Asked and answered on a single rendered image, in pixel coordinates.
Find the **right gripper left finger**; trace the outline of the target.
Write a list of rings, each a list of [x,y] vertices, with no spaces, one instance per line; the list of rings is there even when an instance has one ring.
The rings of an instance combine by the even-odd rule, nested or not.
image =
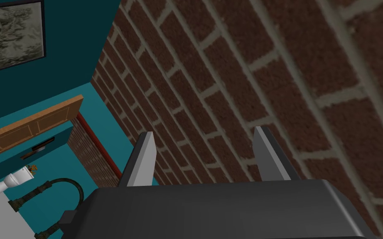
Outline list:
[[[118,187],[151,186],[156,156],[153,132],[142,132],[129,156]]]

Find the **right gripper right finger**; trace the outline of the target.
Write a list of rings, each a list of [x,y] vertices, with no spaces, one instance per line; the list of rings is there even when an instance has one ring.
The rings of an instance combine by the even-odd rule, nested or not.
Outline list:
[[[268,127],[255,127],[253,152],[262,181],[300,180]]]

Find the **brown wooden door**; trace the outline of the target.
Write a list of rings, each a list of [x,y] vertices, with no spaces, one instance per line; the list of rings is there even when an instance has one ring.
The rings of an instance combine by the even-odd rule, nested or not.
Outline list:
[[[77,117],[82,101],[78,95],[0,128],[0,154]]]

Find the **white toilet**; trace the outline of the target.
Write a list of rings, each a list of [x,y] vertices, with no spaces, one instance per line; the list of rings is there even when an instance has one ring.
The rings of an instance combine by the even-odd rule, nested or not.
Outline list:
[[[37,171],[36,165],[26,165],[16,172],[10,173],[0,181],[0,193],[3,191],[19,186],[34,178],[34,174]]]

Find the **framed grey picture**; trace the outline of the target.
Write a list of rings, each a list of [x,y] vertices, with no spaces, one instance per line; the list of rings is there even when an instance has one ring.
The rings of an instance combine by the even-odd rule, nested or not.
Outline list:
[[[44,0],[0,3],[0,70],[46,55]]]

